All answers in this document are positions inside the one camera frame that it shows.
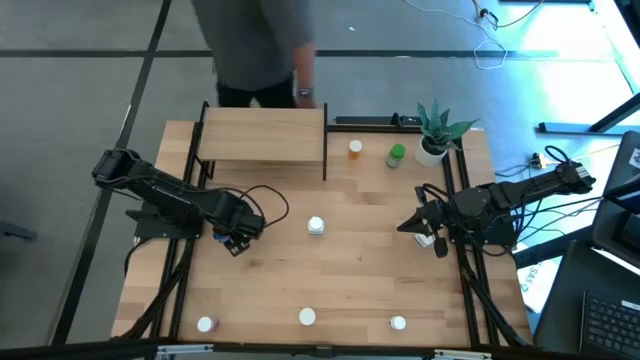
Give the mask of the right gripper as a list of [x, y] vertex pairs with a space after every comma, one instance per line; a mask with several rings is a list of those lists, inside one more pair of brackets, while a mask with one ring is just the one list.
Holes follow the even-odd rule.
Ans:
[[453, 219], [449, 194], [435, 185], [418, 187], [420, 208], [398, 225], [398, 232], [436, 235]]

